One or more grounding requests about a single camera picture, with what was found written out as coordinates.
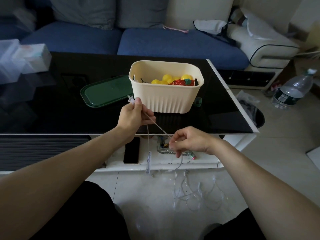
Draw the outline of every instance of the yellow ball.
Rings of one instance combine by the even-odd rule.
[[[160,81],[158,79],[155,79],[151,82],[151,84],[160,84]]]
[[[168,74],[164,75],[162,78],[163,81],[168,81],[169,79],[172,79],[172,76]]]
[[[167,82],[168,84],[172,83],[174,81],[174,79],[168,79]]]
[[[188,74],[185,74],[181,77],[182,80],[185,80],[185,79],[190,79],[190,80],[193,80],[193,77],[191,75],[188,75]]]

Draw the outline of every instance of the forearm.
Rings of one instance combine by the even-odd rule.
[[[320,238],[318,206],[229,143],[219,144],[215,152],[267,239]]]
[[[29,239],[124,140],[113,129],[77,148],[0,180],[0,236]]]

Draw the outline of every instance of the hand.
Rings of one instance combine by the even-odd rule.
[[[169,145],[179,158],[182,152],[187,150],[214,155],[213,145],[219,141],[222,140],[190,126],[178,130],[171,138]]]
[[[135,99],[134,105],[129,103],[122,107],[117,128],[120,128],[128,138],[126,144],[133,140],[140,126],[153,124],[153,121],[145,113],[153,121],[156,120],[155,114],[150,109],[147,109],[138,97]]]

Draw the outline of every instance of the smartphone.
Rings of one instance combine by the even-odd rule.
[[[124,151],[124,164],[138,164],[139,163],[139,149],[140,149],[140,137],[134,137],[134,139],[126,144]]]

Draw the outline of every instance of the water bottle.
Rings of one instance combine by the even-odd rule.
[[[278,109],[289,109],[302,99],[311,89],[313,75],[317,70],[309,69],[305,75],[295,76],[278,89],[272,104]]]

